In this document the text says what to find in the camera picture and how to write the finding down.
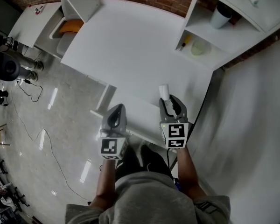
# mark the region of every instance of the forearm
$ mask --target forearm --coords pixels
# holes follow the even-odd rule
[[[104,160],[98,178],[97,196],[113,195],[115,191],[115,160]]]
[[[178,179],[182,192],[191,199],[206,196],[198,183],[198,176],[187,148],[177,150]]]
[[[180,184],[198,183],[198,176],[194,163],[187,148],[177,150],[178,179]]]
[[[98,178],[97,194],[89,205],[91,208],[107,210],[115,200],[115,160],[104,160]]]

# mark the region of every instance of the tiled floor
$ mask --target tiled floor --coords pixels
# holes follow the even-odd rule
[[[86,205],[95,195],[103,161],[96,141],[101,119],[90,109],[105,86],[44,52],[29,49],[26,56],[44,61],[35,82],[43,92],[34,103],[15,81],[0,83],[9,92],[9,106],[0,106],[0,125],[7,123],[4,142],[11,144],[0,146],[0,155],[7,178],[30,204],[24,211],[44,224],[61,224],[67,203]],[[26,83],[21,88],[33,100],[41,92]]]

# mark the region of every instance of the white box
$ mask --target white box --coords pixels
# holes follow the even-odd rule
[[[161,135],[166,148],[186,147],[189,123],[163,123]]]
[[[127,148],[126,138],[101,138],[99,155],[104,159],[122,159]]]

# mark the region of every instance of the orange object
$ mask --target orange object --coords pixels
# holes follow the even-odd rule
[[[66,21],[66,23],[59,30],[60,34],[64,33],[78,33],[80,28],[83,26],[84,22],[82,20],[70,20]]]

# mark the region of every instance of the black cable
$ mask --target black cable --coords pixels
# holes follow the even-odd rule
[[[30,81],[28,81],[28,80],[24,80],[24,82],[27,83],[27,84],[32,84],[32,85],[34,85],[34,86],[36,86],[36,87],[40,87],[40,88],[43,90],[43,88],[42,88],[40,85],[33,84],[33,83],[31,83]],[[22,87],[19,86],[19,88],[20,88],[27,96],[30,96],[32,102],[34,102],[34,103],[36,103],[36,102],[39,100],[39,97],[40,97],[41,94],[42,94],[42,91],[41,91],[41,93],[39,94],[37,100],[33,100],[33,99],[32,99],[32,95],[28,95],[28,94],[22,89]]]
[[[167,149],[167,164],[168,164],[168,168],[170,169],[170,164],[169,164],[169,149]]]
[[[10,48],[11,48],[11,45],[13,44],[14,42],[14,39],[12,37],[7,37],[5,38],[6,39],[6,42],[4,43],[5,46],[7,46],[7,49],[2,51],[2,52],[7,52]]]
[[[13,104],[14,104],[13,90],[11,90],[11,97],[12,97]],[[59,164],[59,162],[58,162],[58,160],[57,160],[57,158],[55,157],[55,154],[54,154],[54,152],[53,152],[52,140],[51,140],[51,138],[50,138],[50,136],[49,136],[47,130],[46,130],[45,128],[42,128],[42,129],[38,132],[38,134],[37,134],[35,140],[33,140],[32,137],[30,136],[30,134],[28,133],[28,130],[27,130],[27,128],[26,128],[25,123],[24,123],[23,120],[20,118],[20,116],[19,116],[19,114],[18,114],[18,112],[17,112],[17,109],[15,108],[15,104],[14,104],[14,110],[15,110],[15,112],[16,112],[18,118],[20,119],[20,121],[21,121],[22,124],[24,125],[25,130],[26,130],[26,133],[28,134],[29,138],[32,140],[33,143],[35,142],[35,140],[37,140],[37,137],[38,137],[38,135],[41,133],[42,130],[44,130],[44,131],[46,132],[46,134],[47,134],[47,136],[48,136],[48,138],[49,138],[49,140],[50,140],[51,152],[52,152],[53,157],[55,158],[55,160],[56,160],[56,162],[57,162],[57,164],[58,164],[58,166],[59,166],[59,169],[60,169],[60,171],[61,171],[61,173],[62,173],[62,175],[63,175],[63,177],[64,177],[64,180],[65,180],[65,182],[66,182],[66,185],[68,186],[68,188],[69,188],[73,193],[77,194],[80,198],[82,198],[82,199],[84,199],[84,200],[86,200],[86,201],[89,201],[88,199],[86,199],[86,198],[82,197],[81,195],[79,195],[78,193],[76,193],[76,192],[75,192],[73,189],[71,189],[71,187],[69,186],[69,184],[68,184],[68,182],[67,182],[67,180],[66,180],[66,177],[65,177],[65,175],[64,175],[64,173],[63,173],[63,171],[62,171],[62,169],[61,169],[61,166],[60,166],[60,164]]]

